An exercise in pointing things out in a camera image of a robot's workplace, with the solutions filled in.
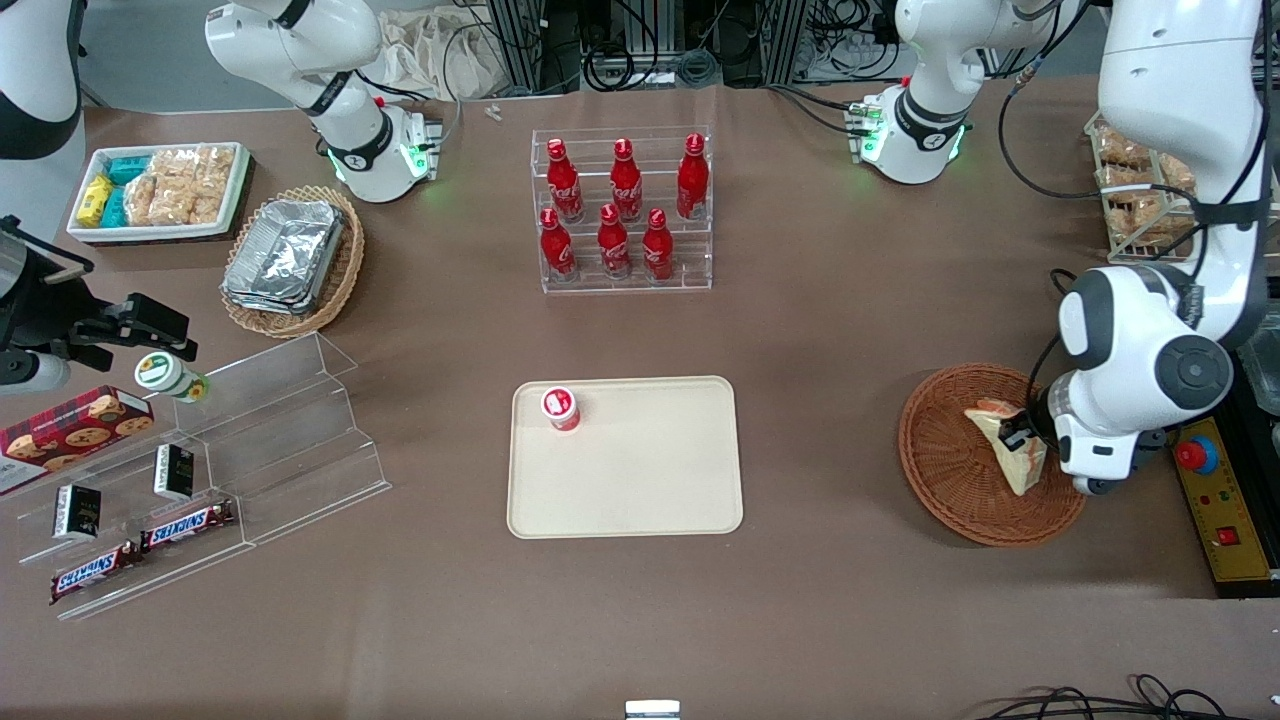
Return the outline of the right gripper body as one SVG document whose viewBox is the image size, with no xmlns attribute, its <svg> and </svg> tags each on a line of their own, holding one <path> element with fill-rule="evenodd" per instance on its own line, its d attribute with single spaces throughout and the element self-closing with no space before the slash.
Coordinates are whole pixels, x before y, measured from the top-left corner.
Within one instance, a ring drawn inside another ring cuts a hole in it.
<svg viewBox="0 0 1280 720">
<path fill-rule="evenodd" d="M 76 323 L 76 297 L 46 279 L 64 266 L 19 240 L 1 247 L 3 348 L 40 348 L 65 337 Z"/>
</svg>

